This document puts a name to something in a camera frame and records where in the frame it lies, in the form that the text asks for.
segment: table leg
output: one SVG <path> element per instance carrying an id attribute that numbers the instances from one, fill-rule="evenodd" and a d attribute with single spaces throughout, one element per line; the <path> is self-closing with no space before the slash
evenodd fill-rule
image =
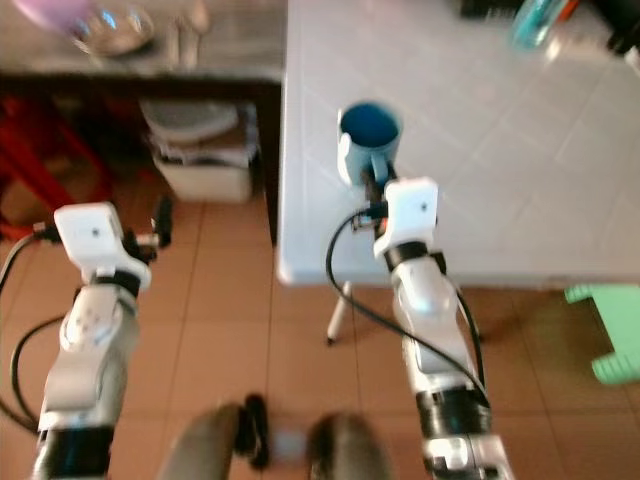
<path id="1" fill-rule="evenodd" d="M 278 190 L 280 185 L 280 116 L 282 88 L 264 88 L 256 99 L 256 113 L 260 132 L 260 158 L 264 177 L 271 243 L 278 241 Z"/>
<path id="2" fill-rule="evenodd" d="M 345 295 L 351 296 L 351 282 L 345 282 L 342 291 Z M 333 310 L 333 315 L 331 315 L 331 321 L 327 328 L 327 345 L 331 346 L 336 343 L 342 328 L 342 321 L 349 308 L 351 308 L 351 305 L 343 297 L 338 297 L 338 303 L 336 303 L 336 308 Z"/>

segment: mug handle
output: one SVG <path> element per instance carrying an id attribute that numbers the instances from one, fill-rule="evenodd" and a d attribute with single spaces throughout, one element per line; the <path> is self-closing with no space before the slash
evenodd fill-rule
<path id="1" fill-rule="evenodd" d="M 376 179 L 376 183 L 383 185 L 387 181 L 387 178 L 389 178 L 387 159 L 379 152 L 372 153 L 371 166 L 373 167 L 373 176 Z"/>

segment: green stool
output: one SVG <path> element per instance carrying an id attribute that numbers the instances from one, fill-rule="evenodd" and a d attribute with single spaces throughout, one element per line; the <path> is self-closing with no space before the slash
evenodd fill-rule
<path id="1" fill-rule="evenodd" d="M 578 285 L 564 294 L 568 303 L 593 297 L 607 328 L 615 353 L 591 362 L 596 378 L 609 385 L 640 380 L 640 287 Z"/>

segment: blue mug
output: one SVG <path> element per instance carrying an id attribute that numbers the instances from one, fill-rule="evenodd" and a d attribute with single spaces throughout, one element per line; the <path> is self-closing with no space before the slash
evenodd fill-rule
<path id="1" fill-rule="evenodd" d="M 338 116 L 338 172 L 349 185 L 362 185 L 362 171 L 371 168 L 384 184 L 402 133 L 400 117 L 378 102 L 362 102 Z"/>

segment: metal bowl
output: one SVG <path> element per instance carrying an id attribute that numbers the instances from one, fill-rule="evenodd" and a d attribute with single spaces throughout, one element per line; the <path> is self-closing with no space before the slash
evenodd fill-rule
<path id="1" fill-rule="evenodd" d="M 78 25 L 73 42 L 91 55 L 115 57 L 149 43 L 154 30 L 151 17 L 139 7 L 100 8 Z"/>

